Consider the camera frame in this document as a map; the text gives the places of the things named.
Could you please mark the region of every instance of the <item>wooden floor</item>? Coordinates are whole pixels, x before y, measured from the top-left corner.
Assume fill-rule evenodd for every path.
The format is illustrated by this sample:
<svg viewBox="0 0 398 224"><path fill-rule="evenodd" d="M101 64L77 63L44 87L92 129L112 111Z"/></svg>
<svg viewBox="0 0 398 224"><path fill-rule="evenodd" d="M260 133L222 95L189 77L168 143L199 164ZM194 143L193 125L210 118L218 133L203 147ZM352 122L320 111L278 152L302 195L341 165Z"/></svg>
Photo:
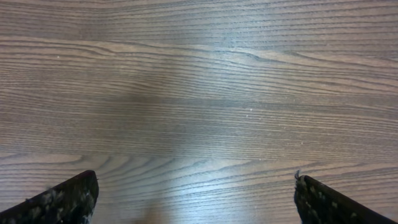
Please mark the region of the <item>wooden floor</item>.
<svg viewBox="0 0 398 224"><path fill-rule="evenodd" d="M398 221L398 1L0 0L0 209L299 223L301 170Z"/></svg>

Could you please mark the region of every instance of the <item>dark wood plank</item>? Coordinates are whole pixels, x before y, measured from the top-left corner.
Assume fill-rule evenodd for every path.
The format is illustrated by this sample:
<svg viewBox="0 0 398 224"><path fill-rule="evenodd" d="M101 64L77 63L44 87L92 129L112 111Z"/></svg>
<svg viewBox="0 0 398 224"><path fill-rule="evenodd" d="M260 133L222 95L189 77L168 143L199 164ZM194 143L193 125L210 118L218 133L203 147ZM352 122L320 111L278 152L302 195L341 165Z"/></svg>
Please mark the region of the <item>dark wood plank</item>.
<svg viewBox="0 0 398 224"><path fill-rule="evenodd" d="M297 169L398 220L396 163L3 153L0 167L1 209L95 169L94 223L298 223Z"/></svg>
<svg viewBox="0 0 398 224"><path fill-rule="evenodd" d="M397 55L398 2L0 1L0 34Z"/></svg>
<svg viewBox="0 0 398 224"><path fill-rule="evenodd" d="M396 162L398 62L0 37L4 152Z"/></svg>

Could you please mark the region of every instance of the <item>brown wood surface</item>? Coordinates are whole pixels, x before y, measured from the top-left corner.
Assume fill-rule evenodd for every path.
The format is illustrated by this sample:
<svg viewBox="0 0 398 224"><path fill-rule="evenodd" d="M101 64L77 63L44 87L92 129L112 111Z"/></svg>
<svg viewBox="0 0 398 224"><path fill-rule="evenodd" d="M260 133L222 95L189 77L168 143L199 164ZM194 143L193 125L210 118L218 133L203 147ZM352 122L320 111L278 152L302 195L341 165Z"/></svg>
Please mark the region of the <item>brown wood surface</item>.
<svg viewBox="0 0 398 224"><path fill-rule="evenodd" d="M0 0L0 209L299 223L296 170L398 221L398 1Z"/></svg>

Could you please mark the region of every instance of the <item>black object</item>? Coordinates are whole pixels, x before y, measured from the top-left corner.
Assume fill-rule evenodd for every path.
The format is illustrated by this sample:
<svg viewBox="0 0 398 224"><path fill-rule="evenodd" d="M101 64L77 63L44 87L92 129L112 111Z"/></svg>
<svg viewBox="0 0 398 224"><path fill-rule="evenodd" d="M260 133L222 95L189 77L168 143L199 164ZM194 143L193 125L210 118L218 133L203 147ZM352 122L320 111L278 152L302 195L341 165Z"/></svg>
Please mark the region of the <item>black object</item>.
<svg viewBox="0 0 398 224"><path fill-rule="evenodd" d="M397 224L325 184L295 175L294 202L303 224Z"/></svg>
<svg viewBox="0 0 398 224"><path fill-rule="evenodd" d="M0 224L89 224L97 198L97 177L87 170L1 212Z"/></svg>

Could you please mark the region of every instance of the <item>wood plank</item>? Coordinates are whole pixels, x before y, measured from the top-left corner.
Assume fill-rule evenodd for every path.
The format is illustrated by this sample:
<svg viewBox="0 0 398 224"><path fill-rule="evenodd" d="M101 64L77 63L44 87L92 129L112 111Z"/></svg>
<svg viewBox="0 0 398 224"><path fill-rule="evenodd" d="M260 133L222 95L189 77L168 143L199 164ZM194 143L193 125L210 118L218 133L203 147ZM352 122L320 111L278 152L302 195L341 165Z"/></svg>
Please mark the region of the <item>wood plank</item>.
<svg viewBox="0 0 398 224"><path fill-rule="evenodd" d="M398 62L0 37L3 152L396 162Z"/></svg>
<svg viewBox="0 0 398 224"><path fill-rule="evenodd" d="M298 169L398 220L396 163L2 153L0 167L0 209L95 169L94 223L297 223Z"/></svg>
<svg viewBox="0 0 398 224"><path fill-rule="evenodd" d="M0 1L0 34L397 55L398 2Z"/></svg>

